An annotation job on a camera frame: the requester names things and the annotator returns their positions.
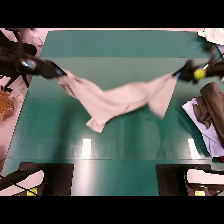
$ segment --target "green table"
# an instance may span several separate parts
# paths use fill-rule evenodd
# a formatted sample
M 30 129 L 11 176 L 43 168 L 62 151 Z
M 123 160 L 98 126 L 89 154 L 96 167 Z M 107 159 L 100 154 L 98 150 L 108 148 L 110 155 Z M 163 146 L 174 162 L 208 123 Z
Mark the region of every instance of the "green table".
M 195 38 L 169 31 L 57 31 L 48 34 L 42 57 L 108 89 L 176 71 L 187 58 L 205 62 Z M 90 116 L 82 105 L 56 81 L 34 77 L 3 174 L 26 161 L 74 163 L 72 195 L 158 195 L 156 164 L 210 163 L 222 170 L 181 108 L 213 80 L 178 82 L 163 121 L 145 106 L 111 120 L 98 134 L 86 127 Z M 91 139 L 88 155 L 83 139 Z

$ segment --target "pink cloth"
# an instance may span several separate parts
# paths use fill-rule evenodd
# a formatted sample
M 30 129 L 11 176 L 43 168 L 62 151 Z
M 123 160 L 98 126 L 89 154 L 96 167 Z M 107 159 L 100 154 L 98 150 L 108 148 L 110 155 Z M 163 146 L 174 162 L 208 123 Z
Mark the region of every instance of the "pink cloth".
M 167 74 L 149 82 L 132 82 L 103 91 L 86 79 L 74 76 L 69 71 L 66 73 L 67 76 L 58 79 L 58 84 L 80 101 L 92 117 L 86 125 L 99 133 L 113 117 L 136 110 L 145 104 L 163 118 L 176 86 L 176 77 Z

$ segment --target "white cloth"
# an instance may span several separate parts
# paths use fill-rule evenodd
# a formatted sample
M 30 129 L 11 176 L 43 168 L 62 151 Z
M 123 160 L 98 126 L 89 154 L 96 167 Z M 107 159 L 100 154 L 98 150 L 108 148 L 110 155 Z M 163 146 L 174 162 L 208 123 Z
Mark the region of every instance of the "white cloth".
M 147 103 L 151 111 L 162 118 L 176 86 L 176 77 L 167 74 L 149 82 L 132 82 L 103 91 L 89 80 L 76 77 L 69 71 L 66 73 L 67 76 L 58 78 L 58 84 L 80 101 L 92 117 L 86 125 L 99 133 L 113 117 Z
M 182 106 L 194 124 L 197 126 L 199 131 L 202 133 L 202 138 L 205 142 L 205 146 L 212 157 L 221 157 L 224 156 L 224 149 L 220 144 L 218 139 L 218 135 L 215 131 L 213 124 L 211 124 L 210 128 L 206 128 L 206 126 L 197 121 L 197 118 L 194 114 L 193 104 L 197 104 L 196 98 L 193 98 L 191 101 L 188 101 L 186 104 Z

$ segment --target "green tabletop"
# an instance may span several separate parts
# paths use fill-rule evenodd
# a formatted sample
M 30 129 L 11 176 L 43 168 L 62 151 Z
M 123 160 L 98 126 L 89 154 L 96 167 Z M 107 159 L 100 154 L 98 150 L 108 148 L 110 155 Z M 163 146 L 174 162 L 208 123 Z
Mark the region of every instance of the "green tabletop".
M 176 71 L 187 58 L 206 62 L 195 39 L 194 33 L 171 31 L 54 31 L 42 57 L 109 89 Z M 224 169 L 212 162 L 181 108 L 214 80 L 197 86 L 178 82 L 164 120 L 145 106 L 112 119 L 99 134 L 86 127 L 90 116 L 79 101 L 56 81 L 34 77 L 3 174 L 25 161 L 74 163 L 72 195 L 158 195 L 156 164 L 210 163 Z M 84 154 L 86 139 L 91 147 Z

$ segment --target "brown object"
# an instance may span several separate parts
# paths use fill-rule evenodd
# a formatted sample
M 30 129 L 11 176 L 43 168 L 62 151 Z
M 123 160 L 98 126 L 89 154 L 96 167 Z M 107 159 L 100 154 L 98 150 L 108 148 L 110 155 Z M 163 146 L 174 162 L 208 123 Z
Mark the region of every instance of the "brown object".
M 208 83 L 200 90 L 201 96 L 197 98 L 198 105 L 193 109 L 198 122 L 207 128 L 214 125 L 219 141 L 224 147 L 224 94 L 215 82 Z
M 14 102 L 8 93 L 0 92 L 0 124 L 14 114 Z

